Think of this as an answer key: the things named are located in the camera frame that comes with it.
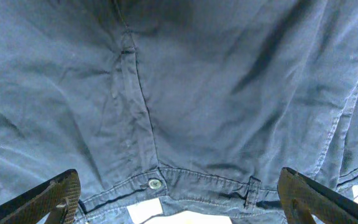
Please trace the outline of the dark blue shorts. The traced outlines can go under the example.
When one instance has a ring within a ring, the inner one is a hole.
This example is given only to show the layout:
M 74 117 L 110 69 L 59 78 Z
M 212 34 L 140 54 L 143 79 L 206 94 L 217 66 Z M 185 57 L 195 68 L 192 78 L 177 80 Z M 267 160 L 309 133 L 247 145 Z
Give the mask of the dark blue shorts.
M 0 205 L 284 223 L 283 167 L 358 185 L 358 1 L 0 1 Z

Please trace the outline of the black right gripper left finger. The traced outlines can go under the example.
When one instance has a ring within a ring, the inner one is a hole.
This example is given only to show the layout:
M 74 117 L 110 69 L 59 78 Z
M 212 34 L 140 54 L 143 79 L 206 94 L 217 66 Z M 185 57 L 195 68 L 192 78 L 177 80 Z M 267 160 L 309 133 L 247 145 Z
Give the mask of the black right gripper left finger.
M 73 224 L 81 185 L 74 169 L 0 205 L 0 224 L 35 224 L 46 218 L 49 224 Z

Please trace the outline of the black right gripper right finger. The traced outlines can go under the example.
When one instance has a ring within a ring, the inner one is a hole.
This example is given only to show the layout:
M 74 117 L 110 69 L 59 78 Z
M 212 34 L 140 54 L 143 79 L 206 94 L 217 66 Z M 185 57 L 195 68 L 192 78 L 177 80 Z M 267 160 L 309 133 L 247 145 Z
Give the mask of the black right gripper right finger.
M 284 167 L 277 185 L 288 223 L 358 223 L 358 203 Z

